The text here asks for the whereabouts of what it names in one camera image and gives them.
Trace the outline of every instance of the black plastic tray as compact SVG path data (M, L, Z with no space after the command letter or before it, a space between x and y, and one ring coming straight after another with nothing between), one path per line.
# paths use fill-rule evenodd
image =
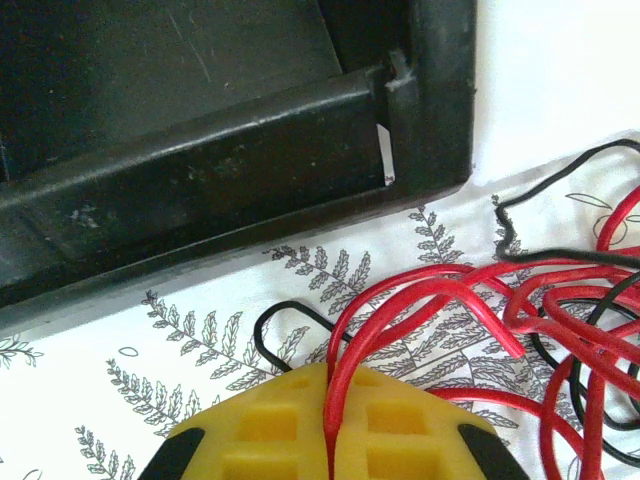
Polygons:
M475 10L4 2L0 333L126 279L458 188Z

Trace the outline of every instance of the scratch mark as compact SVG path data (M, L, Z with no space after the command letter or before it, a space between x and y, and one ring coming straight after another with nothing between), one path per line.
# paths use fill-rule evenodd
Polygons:
M173 28L176 29L176 33L180 37L180 40L184 40L184 38L182 38L182 33L180 33L180 29L178 28L178 24L176 23L176 19L173 18L173 15L171 15L171 12L168 9L167 9L167 15L169 15L169 18L171 19L171 23L173 23Z
M207 81L211 83L211 75L209 75L209 69L207 68L204 61L202 60L202 57L196 50L196 47L193 46L193 43L189 42L189 46L191 47L191 50L193 50L193 53L196 54L196 58L198 59L198 62L200 62L200 66L202 66L202 71L204 72L204 76L207 77Z

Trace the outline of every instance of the wire bundle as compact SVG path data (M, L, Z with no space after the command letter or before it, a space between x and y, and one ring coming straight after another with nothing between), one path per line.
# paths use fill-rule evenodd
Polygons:
M640 365L640 348L627 342L625 337L640 332L640 247L611 251L611 238L631 209L640 202L640 186L635 188L606 221L596 245L596 251L552 249L514 256L509 253L515 230L506 209L529 200L533 196L569 175L597 153L612 148L627 147L640 153L640 143L622 139L591 149L569 166L544 180L524 195L501 203L496 208L498 221L505 229L505 236L497 246L497 254L503 262L481 268L466 265L430 265L388 278L356 297L343 311L329 340L327 363L329 384L327 389L324 429L329 456L329 469L333 478L335 445L342 423L346 395L351 378L367 356L401 339L434 316L450 301L458 300L468 307L513 357L525 353L524 346L514 334L532 335L534 346L555 371L549 381L544 401L535 402L513 393L481 388L444 388L430 393L448 400L481 400L508 405L541 419L540 453L547 478L561 480L553 450L553 431L557 431L573 448L582 461L581 480L604 478L600 471L602 449L629 465L640 466L640 460L603 444L603 421L622 430L640 428L640 421L615 422L604 412L605 385L610 383L630 396L640 412L640 382L636 380ZM500 276L521 269L541 266L572 267L561 271L535 275L512 289L500 280ZM612 288L595 285L570 285L577 281L607 280ZM508 300L502 319L473 291L483 284ZM341 339L353 315L368 301L390 289L405 286L395 293L369 318L350 343L338 363ZM535 290L546 289L542 309L529 302ZM401 322L387 328L404 310L426 297L434 296L424 306ZM596 304L587 322L570 315L562 305L568 302ZM597 327L604 311L621 312L629 323L610 331ZM538 338L545 334L563 345L569 352L558 363L546 351ZM626 359L631 363L628 372L616 367L616 362ZM586 364L591 369L588 386L579 382L580 368ZM578 418L584 421L582 438L564 419L555 413L559 390L570 379L571 399ZM581 396L586 397L586 411Z

